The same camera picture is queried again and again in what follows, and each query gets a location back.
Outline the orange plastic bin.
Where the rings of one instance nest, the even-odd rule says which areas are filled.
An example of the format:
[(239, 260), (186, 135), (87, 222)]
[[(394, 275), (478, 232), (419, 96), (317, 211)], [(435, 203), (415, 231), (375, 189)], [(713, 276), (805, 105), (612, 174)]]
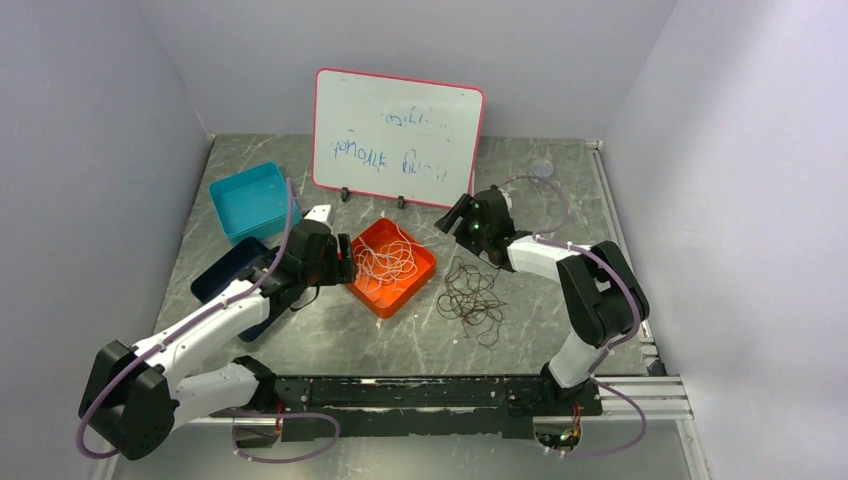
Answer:
[(388, 218), (364, 230), (352, 249), (358, 274), (348, 289), (382, 320), (394, 316), (436, 271), (429, 247)]

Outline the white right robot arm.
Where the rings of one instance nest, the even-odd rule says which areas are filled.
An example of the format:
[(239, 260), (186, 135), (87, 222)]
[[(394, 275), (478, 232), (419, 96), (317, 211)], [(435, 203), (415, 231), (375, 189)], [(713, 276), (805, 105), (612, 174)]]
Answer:
[(593, 376), (615, 346), (635, 336), (649, 316), (649, 301), (617, 243), (544, 239), (517, 229), (510, 206), (508, 195), (491, 186), (462, 195), (435, 227), (500, 269), (558, 282), (570, 327), (542, 369), (551, 380), (541, 385), (539, 398), (548, 412), (562, 414), (576, 403), (576, 386)]

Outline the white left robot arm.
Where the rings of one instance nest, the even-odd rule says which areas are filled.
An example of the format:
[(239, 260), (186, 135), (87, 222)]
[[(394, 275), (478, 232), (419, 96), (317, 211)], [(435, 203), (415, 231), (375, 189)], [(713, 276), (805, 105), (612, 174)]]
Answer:
[(288, 227), (279, 246), (252, 258), (198, 310), (131, 346), (112, 341), (97, 353), (78, 410), (79, 452), (138, 460), (173, 430), (212, 413), (284, 413), (277, 376), (248, 355), (213, 372), (193, 371), (231, 339), (267, 329), (307, 290), (355, 276), (349, 235), (314, 219)]

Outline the navy blue tray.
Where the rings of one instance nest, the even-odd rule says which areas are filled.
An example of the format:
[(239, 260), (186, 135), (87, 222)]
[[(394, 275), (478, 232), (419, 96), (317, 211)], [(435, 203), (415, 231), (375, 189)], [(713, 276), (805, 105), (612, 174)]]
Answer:
[[(202, 304), (220, 300), (234, 281), (246, 281), (252, 286), (263, 274), (262, 268), (269, 267), (279, 248), (269, 249), (254, 237), (248, 237), (213, 263), (191, 284), (191, 293)], [(253, 300), (268, 301), (266, 317), (238, 334), (243, 342), (257, 340), (276, 319), (293, 303), (300, 299), (304, 289), (285, 273), (275, 272), (253, 292)]]

